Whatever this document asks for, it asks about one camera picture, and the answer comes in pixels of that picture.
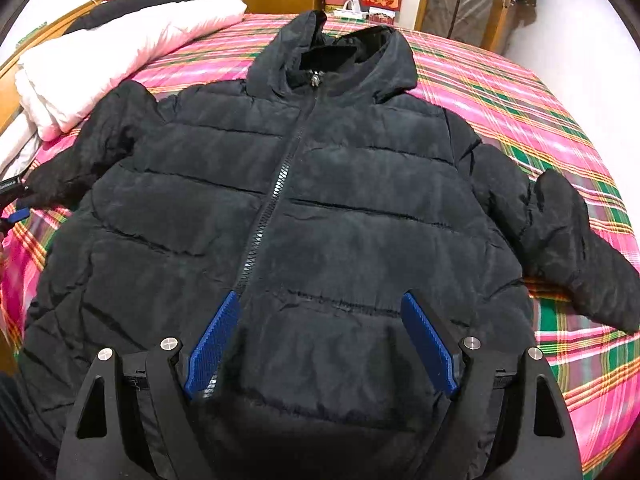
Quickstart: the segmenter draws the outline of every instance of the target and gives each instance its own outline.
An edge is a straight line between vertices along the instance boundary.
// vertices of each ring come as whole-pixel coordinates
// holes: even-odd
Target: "wooden headboard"
[[[25,41],[12,56],[0,66],[0,135],[6,130],[7,126],[9,126],[20,106],[20,98],[15,89],[15,73],[18,70],[18,58],[20,55],[32,46],[62,36],[71,23],[80,16],[88,13],[96,5],[101,4],[102,1],[103,0],[91,0],[82,4],[77,9],[68,12],[62,16],[62,18],[57,19],[42,30],[39,30],[32,38]]]

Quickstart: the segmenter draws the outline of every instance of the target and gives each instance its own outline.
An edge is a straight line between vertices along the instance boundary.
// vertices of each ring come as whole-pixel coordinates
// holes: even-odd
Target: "zipper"
[[[305,133],[305,124],[306,120],[313,113],[316,108],[316,103],[318,102],[318,88],[322,84],[322,76],[324,72],[317,70],[310,70],[310,85],[314,89],[314,98],[310,102],[310,106],[308,109],[304,111],[302,117],[300,119],[300,127],[298,128],[295,137],[291,141],[289,145],[289,149],[287,150],[287,155],[284,158],[282,165],[280,166],[280,171],[278,172],[278,177],[276,179],[276,183],[271,190],[271,196],[269,198],[269,202],[267,203],[264,211],[260,215],[260,219],[258,221],[258,226],[254,231],[254,234],[251,238],[251,243],[249,246],[249,251],[247,253],[246,260],[244,261],[244,266],[242,267],[242,273],[236,282],[236,286],[234,290],[236,293],[241,296],[246,286],[251,279],[251,275],[254,271],[255,261],[257,259],[258,250],[260,249],[260,244],[262,243],[262,237],[264,236],[264,232],[267,229],[267,225],[269,220],[271,220],[271,216],[273,216],[273,212],[280,201],[280,197],[282,195],[282,190],[284,189],[285,181],[287,180],[287,176],[289,175],[289,170],[291,169],[291,163],[293,162],[293,158],[296,155],[296,151],[300,145],[300,141],[302,140],[303,134]]]

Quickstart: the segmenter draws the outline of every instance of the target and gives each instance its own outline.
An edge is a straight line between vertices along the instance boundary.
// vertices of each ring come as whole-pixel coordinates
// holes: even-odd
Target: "blue gripper pad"
[[[6,221],[9,222],[9,224],[15,224],[16,222],[21,222],[22,220],[27,218],[30,213],[31,210],[28,207],[24,209],[18,209],[18,211],[16,211],[15,213],[11,213],[6,218]]]
[[[204,390],[217,373],[222,354],[231,340],[239,317],[238,295],[231,291],[190,355],[189,375],[184,385],[184,391],[189,397]]]
[[[425,309],[430,313],[430,317],[434,318],[433,322],[427,319],[411,291],[402,296],[400,304],[402,324],[433,386],[436,390],[444,392],[447,397],[451,397],[460,387],[462,352],[452,336],[449,333],[443,333],[446,329],[437,319],[437,314],[426,305]]]

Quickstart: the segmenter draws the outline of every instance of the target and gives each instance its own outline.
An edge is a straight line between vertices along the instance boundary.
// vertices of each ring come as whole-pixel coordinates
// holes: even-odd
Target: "blue textured pad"
[[[400,316],[431,383],[447,397],[452,396],[458,390],[452,357],[420,305],[408,292],[402,297]]]
[[[21,222],[22,220],[27,218],[30,213],[31,210],[28,207],[24,209],[18,209],[18,211],[9,215],[6,218],[6,221],[9,222],[9,224],[15,224],[16,222]]]
[[[238,324],[240,303],[231,291],[214,316],[189,358],[189,375],[184,385],[188,396],[204,390],[218,371],[222,354]]]

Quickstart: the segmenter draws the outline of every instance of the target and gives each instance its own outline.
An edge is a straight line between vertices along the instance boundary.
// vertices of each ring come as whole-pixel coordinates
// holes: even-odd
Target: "jacket hood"
[[[404,36],[387,26],[370,27],[335,39],[322,33],[326,15],[300,14],[286,25],[251,65],[247,93],[289,99],[312,91],[312,72],[322,76],[325,97],[384,102],[414,88],[414,55]]]

